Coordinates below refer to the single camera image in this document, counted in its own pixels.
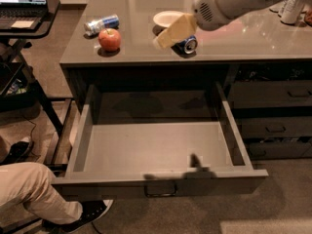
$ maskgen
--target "closed drawer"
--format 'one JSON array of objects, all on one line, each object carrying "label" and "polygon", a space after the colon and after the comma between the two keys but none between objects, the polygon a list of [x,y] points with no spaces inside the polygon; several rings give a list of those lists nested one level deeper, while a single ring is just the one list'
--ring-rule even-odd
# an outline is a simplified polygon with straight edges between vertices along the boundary
[{"label": "closed drawer", "polygon": [[242,138],[312,137],[312,117],[240,119]]},{"label": "closed drawer", "polygon": [[88,91],[64,177],[67,199],[251,193],[254,170],[220,85],[202,91]]},{"label": "closed drawer", "polygon": [[233,109],[312,106],[312,81],[235,82],[228,101]]},{"label": "closed drawer", "polygon": [[302,142],[264,142],[249,144],[252,160],[311,158],[311,143]]}]

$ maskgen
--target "red apple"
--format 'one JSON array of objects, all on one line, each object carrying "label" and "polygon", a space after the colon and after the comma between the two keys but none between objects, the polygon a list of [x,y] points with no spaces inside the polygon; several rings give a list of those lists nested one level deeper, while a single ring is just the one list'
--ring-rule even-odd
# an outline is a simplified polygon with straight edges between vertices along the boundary
[{"label": "red apple", "polygon": [[121,36],[114,28],[105,28],[98,34],[98,42],[107,52],[117,51],[120,47]]}]

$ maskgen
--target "sneaker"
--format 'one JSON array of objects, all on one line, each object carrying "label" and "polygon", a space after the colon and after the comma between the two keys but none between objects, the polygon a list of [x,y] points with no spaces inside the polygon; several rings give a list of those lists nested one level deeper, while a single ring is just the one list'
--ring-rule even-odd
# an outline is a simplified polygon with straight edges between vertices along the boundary
[{"label": "sneaker", "polygon": [[88,201],[81,203],[83,212],[79,220],[69,224],[60,225],[60,229],[66,233],[72,233],[87,223],[93,222],[105,215],[113,204],[113,200]]},{"label": "sneaker", "polygon": [[25,136],[19,142],[13,144],[10,152],[1,165],[13,164],[26,157],[31,151],[33,141],[30,136]]}]

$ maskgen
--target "gray floor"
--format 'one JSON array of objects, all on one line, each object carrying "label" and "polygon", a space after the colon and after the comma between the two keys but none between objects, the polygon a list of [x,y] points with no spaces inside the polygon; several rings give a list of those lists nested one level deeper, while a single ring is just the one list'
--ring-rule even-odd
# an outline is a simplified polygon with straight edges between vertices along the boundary
[{"label": "gray floor", "polygon": [[[35,76],[49,96],[70,96],[59,68],[61,54],[77,23],[81,11],[60,11],[51,34],[31,41],[24,50]],[[54,104],[60,113],[61,103]],[[60,158],[70,150],[69,131],[76,114],[72,104],[70,118],[60,147]],[[54,128],[38,105],[0,113],[0,147],[29,135],[33,124],[35,146],[30,161],[42,162]],[[252,195],[186,197],[170,199],[118,200],[109,213],[95,222],[105,234],[310,234],[312,233],[312,160],[262,161],[254,163],[267,169],[270,177]],[[22,206],[0,214],[0,225],[29,215]],[[45,233],[34,224],[19,233]],[[96,233],[91,224],[76,233]]]}]

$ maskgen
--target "gray countertop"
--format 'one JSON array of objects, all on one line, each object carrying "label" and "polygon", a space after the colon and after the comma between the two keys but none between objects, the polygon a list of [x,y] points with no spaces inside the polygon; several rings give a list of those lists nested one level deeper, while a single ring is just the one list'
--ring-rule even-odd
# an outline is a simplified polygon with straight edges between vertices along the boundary
[{"label": "gray countertop", "polygon": [[[196,55],[180,56],[173,49],[152,45],[158,30],[153,17],[162,11],[190,13],[193,0],[90,0],[61,58],[62,68],[194,64],[312,59],[312,27],[302,20],[295,26],[280,23],[268,9],[252,12],[217,31],[197,30]],[[85,36],[84,22],[117,14],[122,36],[120,51],[106,54],[98,38]]]}]

